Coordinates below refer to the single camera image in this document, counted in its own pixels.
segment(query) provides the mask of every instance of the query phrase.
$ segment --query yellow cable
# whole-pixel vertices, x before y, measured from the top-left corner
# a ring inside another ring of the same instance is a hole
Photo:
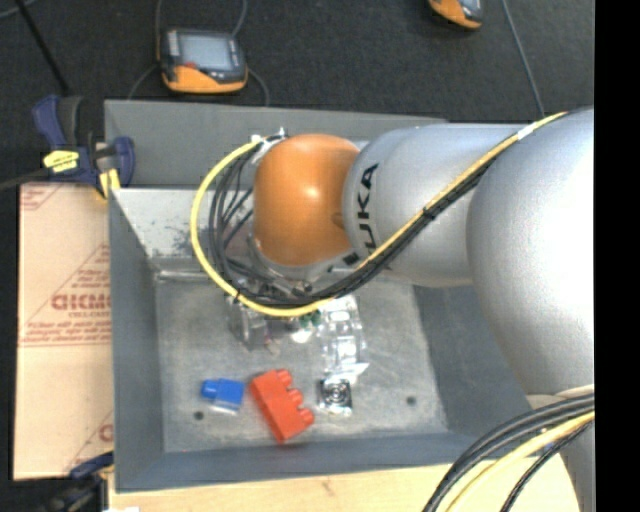
[[[280,316],[280,317],[291,317],[291,316],[302,316],[307,313],[313,313],[316,309],[324,304],[331,302],[333,298],[324,299],[321,301],[314,302],[307,306],[300,306],[297,308],[291,309],[283,309],[283,308],[274,308],[269,306],[264,306],[262,304],[258,304],[254,302],[244,295],[242,295],[238,290],[236,290],[230,283],[225,281],[225,279],[220,276],[216,272],[216,270],[211,266],[209,260],[207,259],[204,251],[202,250],[202,246],[200,245],[200,239],[198,237],[198,215],[200,213],[200,206],[202,204],[202,200],[204,199],[207,189],[213,182],[220,172],[227,167],[234,160],[239,158],[251,151],[258,144],[262,143],[264,139],[259,139],[253,142],[248,142],[244,146],[237,148],[235,151],[229,153],[225,158],[223,158],[218,164],[209,171],[209,173],[205,176],[204,180],[200,184],[198,188],[195,198],[193,200],[193,205],[191,206],[191,217],[189,221],[189,230],[191,233],[191,245],[193,246],[194,254],[196,258],[200,262],[200,265],[205,270],[205,272],[209,275],[209,277],[226,293],[231,295],[232,297],[236,297],[242,304],[245,306],[262,313],[264,315],[269,316]]]
[[[405,232],[407,232],[420,218],[425,209],[431,208],[437,201],[445,197],[449,194],[453,189],[458,187],[465,179],[467,179],[470,175],[472,175],[476,170],[480,169],[483,165],[489,162],[491,159],[495,158],[497,155],[502,153],[505,149],[507,149],[512,144],[517,141],[523,139],[531,132],[537,130],[541,126],[553,121],[554,119],[564,115],[565,112],[555,114],[553,116],[546,117],[540,121],[527,125],[525,128],[521,129],[508,139],[505,139],[503,142],[498,144],[497,146],[490,149],[487,153],[481,156],[478,160],[476,160],[471,166],[469,166],[465,171],[460,173],[449,185],[447,185],[444,189],[442,189],[438,194],[436,194],[431,201],[429,201],[426,206],[421,209],[418,213],[416,213],[404,226],[402,226],[398,231],[396,231],[389,239],[387,239],[380,247],[378,247],[372,254],[370,254],[362,263],[358,266],[358,269],[364,267],[367,263],[371,262],[374,258],[380,255],[384,250],[386,250],[390,245],[392,245],[398,238],[400,238]],[[277,308],[272,306],[265,306],[263,304],[259,304],[257,302],[252,301],[251,299],[245,297],[240,293],[239,290],[234,288],[229,282],[227,282],[220,274],[218,274],[215,269],[209,263],[209,260],[204,254],[202,247],[200,245],[200,240],[198,238],[198,214],[200,212],[200,206],[202,204],[202,200],[207,192],[207,189],[213,182],[222,170],[232,163],[234,160],[239,158],[245,153],[251,151],[258,144],[261,144],[266,139],[258,139],[252,142],[248,142],[247,144],[237,148],[235,151],[229,153],[225,158],[223,158],[218,164],[216,164],[209,173],[205,176],[204,180],[200,184],[200,188],[198,188],[196,192],[196,196],[193,200],[193,205],[191,207],[191,218],[190,218],[190,231],[191,231],[191,245],[193,246],[193,251],[196,255],[196,258],[200,262],[200,265],[205,270],[205,272],[209,275],[209,277],[220,287],[222,290],[232,297],[235,297],[238,301],[240,301],[245,306],[257,311],[258,313],[262,313],[264,315],[269,316],[277,316],[277,317],[293,317],[293,316],[302,316],[308,313],[313,313],[318,308],[324,306],[325,304],[331,302],[334,297],[329,297],[326,299],[318,300],[307,304],[305,306],[299,306],[294,308]]]
[[[529,124],[525,126],[523,129],[519,130],[517,133],[514,133],[511,137],[503,140],[497,146],[494,146],[489,151],[487,151],[484,155],[482,155],[478,160],[476,160],[473,164],[467,167],[462,173],[455,177],[455,179],[449,183],[446,187],[444,187],[438,194],[436,194],[431,201],[429,201],[424,208],[422,208],[418,213],[416,213],[404,226],[402,226],[398,231],[396,231],[391,237],[389,237],[382,245],[380,245],[375,251],[373,251],[365,260],[360,263],[358,268],[364,267],[371,260],[379,256],[383,251],[385,251],[391,244],[393,244],[398,238],[400,238],[404,233],[406,233],[411,226],[413,226],[420,218],[424,210],[431,208],[438,201],[440,201],[443,197],[449,194],[452,190],[458,187],[464,180],[466,180],[469,176],[471,176],[474,172],[480,169],[483,165],[489,162],[491,159],[498,156],[509,146],[515,144],[519,140],[522,140],[524,137],[529,135],[531,132],[537,130],[541,126],[544,126],[547,123],[550,123],[554,119],[557,119],[560,116],[563,116],[566,112],[560,112],[558,114],[554,114],[549,117],[545,117],[540,121],[536,121],[535,123]]]
[[[494,462],[491,466],[482,470],[469,483],[467,483],[467,485],[460,490],[457,496],[449,504],[445,512],[455,512],[456,510],[460,510],[464,502],[486,480],[496,475],[497,473],[500,473],[509,468],[519,460],[528,457],[532,453],[537,452],[547,444],[574,432],[584,424],[592,421],[594,418],[595,412],[590,412],[587,414],[583,414],[582,416],[578,416],[577,418],[574,418],[572,420],[565,421],[561,425],[530,439],[512,452],[509,452],[507,455]]]

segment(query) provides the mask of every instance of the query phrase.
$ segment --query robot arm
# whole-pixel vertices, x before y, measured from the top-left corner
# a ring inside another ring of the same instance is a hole
[[[333,136],[279,142],[255,178],[256,267],[310,285],[336,264],[366,260],[461,171],[522,128],[401,129],[362,151]],[[593,110],[526,135],[385,271],[427,287],[473,285],[525,392],[555,395],[594,383]],[[304,295],[304,286],[291,290],[290,299]],[[584,510],[592,509],[595,489],[589,436],[565,453]]]

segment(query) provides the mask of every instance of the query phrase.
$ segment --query black floor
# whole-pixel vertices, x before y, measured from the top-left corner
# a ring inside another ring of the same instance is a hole
[[[529,121],[594,103],[595,0],[505,0],[528,59],[530,82],[502,0],[485,0],[485,24],[454,30],[423,0],[250,2],[238,34],[271,105],[407,113],[452,121]],[[0,12],[15,4],[0,0]],[[29,10],[72,91],[83,127],[100,135],[102,101],[124,98],[153,64],[155,0],[37,0]],[[241,0],[164,0],[161,20],[231,31]],[[27,24],[0,14],[0,181],[39,167],[43,140],[30,109],[59,93]],[[157,72],[137,97],[168,98]],[[174,98],[175,101],[189,101]],[[261,105],[252,80],[215,101]],[[30,510],[66,482],[11,482],[17,287],[16,191],[0,196],[0,510]]]

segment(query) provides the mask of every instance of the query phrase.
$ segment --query blue lego brick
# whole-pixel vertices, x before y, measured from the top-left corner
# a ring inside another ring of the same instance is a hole
[[[211,400],[215,409],[236,413],[242,405],[244,382],[229,379],[207,379],[202,383],[200,394],[203,398]]]

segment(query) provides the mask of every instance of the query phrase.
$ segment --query kuka logo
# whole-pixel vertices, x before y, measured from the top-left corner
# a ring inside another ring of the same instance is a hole
[[[364,246],[369,249],[369,254],[378,247],[375,239],[373,238],[373,231],[369,225],[369,198],[371,197],[371,178],[373,172],[378,168],[378,164],[374,164],[371,167],[365,169],[360,179],[360,190],[358,191],[358,219],[360,223],[358,227],[367,237],[364,242]]]

